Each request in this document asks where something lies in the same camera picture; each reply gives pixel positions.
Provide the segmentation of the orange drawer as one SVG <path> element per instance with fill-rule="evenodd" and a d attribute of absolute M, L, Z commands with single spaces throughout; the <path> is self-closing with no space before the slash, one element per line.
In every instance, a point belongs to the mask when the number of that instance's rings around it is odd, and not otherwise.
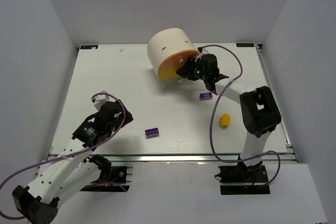
<path fill-rule="evenodd" d="M 158 68 L 158 71 L 163 72 L 167 70 L 170 72 L 176 72 L 186 63 L 189 57 L 196 58 L 199 54 L 200 53 L 196 49 L 187 49 L 173 53 L 163 60 Z"/>

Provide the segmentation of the yellow rounded lego brick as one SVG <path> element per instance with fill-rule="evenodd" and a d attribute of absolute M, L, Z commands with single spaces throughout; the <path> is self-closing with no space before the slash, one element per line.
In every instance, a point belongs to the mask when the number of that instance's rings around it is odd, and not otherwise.
<path fill-rule="evenodd" d="M 221 128 L 226 129 L 230 124 L 230 115 L 223 114 L 219 119 L 219 125 Z"/>

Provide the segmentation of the yellow drawer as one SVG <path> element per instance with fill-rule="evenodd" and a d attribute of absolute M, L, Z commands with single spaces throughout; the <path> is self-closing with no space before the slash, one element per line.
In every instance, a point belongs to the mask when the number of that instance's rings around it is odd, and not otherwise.
<path fill-rule="evenodd" d="M 157 77 L 159 81 L 166 81 L 170 80 L 172 78 L 179 77 L 179 75 L 176 73 L 178 69 L 176 68 L 166 68 L 166 69 L 158 69 L 157 71 Z"/>

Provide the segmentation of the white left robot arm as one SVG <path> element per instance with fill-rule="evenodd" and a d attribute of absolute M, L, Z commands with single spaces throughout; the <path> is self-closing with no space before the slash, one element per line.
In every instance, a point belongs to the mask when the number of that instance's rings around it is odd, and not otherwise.
<path fill-rule="evenodd" d="M 51 162 L 27 186 L 17 186 L 13 200 L 30 223 L 51 223 L 59 208 L 91 182 L 103 183 L 111 176 L 111 163 L 92 152 L 118 129 L 133 121 L 119 101 L 105 101 L 73 132 L 58 161 Z"/>

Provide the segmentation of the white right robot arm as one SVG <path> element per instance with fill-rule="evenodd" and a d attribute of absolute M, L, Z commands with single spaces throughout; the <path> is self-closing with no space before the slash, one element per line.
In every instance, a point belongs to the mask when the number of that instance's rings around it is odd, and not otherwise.
<path fill-rule="evenodd" d="M 248 169 L 259 168 L 267 139 L 281 123 L 281 115 L 270 88 L 249 87 L 221 74 L 213 54 L 189 58 L 176 74 L 191 81 L 202 80 L 206 89 L 218 96 L 215 106 L 218 106 L 221 97 L 240 105 L 246 139 L 238 162 Z"/>

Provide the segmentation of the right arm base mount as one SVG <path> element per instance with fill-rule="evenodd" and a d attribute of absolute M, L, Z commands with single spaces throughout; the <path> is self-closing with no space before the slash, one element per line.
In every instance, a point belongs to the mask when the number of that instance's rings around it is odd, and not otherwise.
<path fill-rule="evenodd" d="M 243 162 L 219 166 L 214 176 L 220 183 L 221 195 L 269 195 L 268 175 L 263 162 L 247 167 Z"/>

